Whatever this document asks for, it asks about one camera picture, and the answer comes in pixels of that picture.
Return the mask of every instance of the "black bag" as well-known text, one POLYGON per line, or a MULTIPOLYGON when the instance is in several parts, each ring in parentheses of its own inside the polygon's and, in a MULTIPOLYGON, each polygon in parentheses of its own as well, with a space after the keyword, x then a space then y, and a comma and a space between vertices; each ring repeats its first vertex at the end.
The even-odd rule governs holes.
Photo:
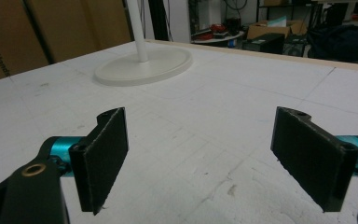
POLYGON ((340 25, 310 30, 307 40, 314 58, 358 61, 358 26, 340 25))

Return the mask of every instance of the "cardboard box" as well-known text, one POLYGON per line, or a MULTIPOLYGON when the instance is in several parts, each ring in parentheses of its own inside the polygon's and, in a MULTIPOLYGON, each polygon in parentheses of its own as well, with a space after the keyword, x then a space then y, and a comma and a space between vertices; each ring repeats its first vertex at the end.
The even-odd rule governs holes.
POLYGON ((289 4, 288 0, 264 0, 264 7, 275 7, 289 4))
POLYGON ((21 0, 0 0, 0 78, 48 65, 21 0))
POLYGON ((57 63, 131 41, 122 0, 25 0, 57 63))
POLYGON ((260 21, 249 26, 247 39, 268 33, 284 34, 285 37, 290 34, 304 35, 307 33, 307 26, 303 21, 288 21, 286 27, 267 27, 267 21, 260 21))

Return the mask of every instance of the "cable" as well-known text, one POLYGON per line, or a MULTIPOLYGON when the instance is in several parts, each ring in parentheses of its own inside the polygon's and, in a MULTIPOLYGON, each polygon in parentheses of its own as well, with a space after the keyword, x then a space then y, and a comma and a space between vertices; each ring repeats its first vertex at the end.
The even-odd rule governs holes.
POLYGON ((231 9, 233 9, 233 10, 242 10, 242 9, 244 9, 245 7, 246 7, 246 5, 248 4, 248 0, 245 0, 245 2, 243 3, 243 6, 241 6, 241 7, 238 7, 238 0, 235 0, 235 7, 233 7, 233 6, 231 6, 229 3, 228 3, 228 1, 227 0, 223 0, 225 3, 226 3, 226 5, 229 7, 229 8, 231 8, 231 9))
POLYGON ((314 12, 314 15, 313 15, 313 18, 310 18, 310 20, 311 20, 311 24, 312 24, 312 27, 310 27, 310 28, 314 28, 316 25, 315 25, 315 23, 316 23, 316 21, 317 21, 317 18, 318 18, 318 14, 319 14, 319 5, 321 5, 321 4, 318 4, 316 7, 315 7, 315 12, 314 12))
POLYGON ((165 14, 165 21, 167 22, 167 26, 168 26, 168 35, 170 40, 173 42, 173 38, 172 38, 172 34, 171 34, 171 25, 170 25, 170 21, 171 21, 171 3, 170 0, 168 0, 168 17, 167 17, 167 12, 164 10, 164 14, 165 14))
MULTIPOLYGON (((243 5, 242 8, 244 8, 247 3, 248 3, 248 0, 245 1, 245 3, 244 3, 244 5, 243 5)), ((240 24, 238 24, 238 29, 240 29, 240 27, 241 27, 241 22, 242 22, 242 18, 241 18, 240 9, 238 8, 238 0, 235 1, 235 7, 237 8, 238 16, 240 17, 240 24)))
POLYGON ((190 18, 190 31, 195 34, 199 30, 198 0, 188 0, 188 14, 190 18))
POLYGON ((302 29, 303 29, 303 27, 304 27, 304 25, 305 25, 305 19, 307 18, 307 16, 308 16, 308 14, 310 13, 310 8, 308 8, 307 9, 307 13, 305 14, 305 16, 304 16, 304 19, 303 19, 303 22, 302 22, 302 24, 301 24, 301 27, 300 27, 300 32, 302 31, 302 29))
POLYGON ((144 30, 144 38, 146 38, 145 0, 141 1, 141 18, 142 18, 142 28, 144 30))
POLYGON ((228 5, 226 4, 225 21, 227 20, 227 10, 228 10, 228 5))

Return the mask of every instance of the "screw hole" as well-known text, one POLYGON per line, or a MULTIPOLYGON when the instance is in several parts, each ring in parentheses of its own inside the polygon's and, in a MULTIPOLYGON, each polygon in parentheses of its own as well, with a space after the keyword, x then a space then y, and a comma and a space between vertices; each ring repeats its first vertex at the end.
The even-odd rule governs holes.
POLYGON ((33 175, 39 175, 45 170, 46 170, 46 165, 43 163, 38 163, 38 164, 30 165, 27 168, 23 169, 21 174, 23 176, 29 177, 33 175))

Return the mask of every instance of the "white pole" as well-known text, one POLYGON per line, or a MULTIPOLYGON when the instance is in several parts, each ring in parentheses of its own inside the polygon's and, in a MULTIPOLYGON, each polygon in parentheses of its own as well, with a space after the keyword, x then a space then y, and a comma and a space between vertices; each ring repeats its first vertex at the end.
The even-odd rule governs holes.
POLYGON ((140 63, 148 61, 145 38, 142 29, 141 16, 139 15, 139 7, 137 0, 127 0, 130 12, 133 37, 135 38, 136 49, 138 50, 138 58, 140 63))

